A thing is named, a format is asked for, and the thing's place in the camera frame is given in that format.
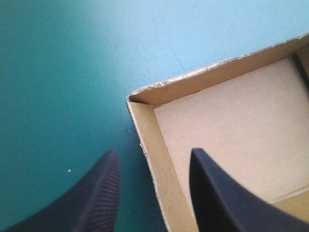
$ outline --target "open cardboard box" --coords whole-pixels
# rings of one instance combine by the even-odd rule
[[[128,96],[169,231],[198,231],[193,147],[256,196],[309,222],[308,44],[309,34]]]

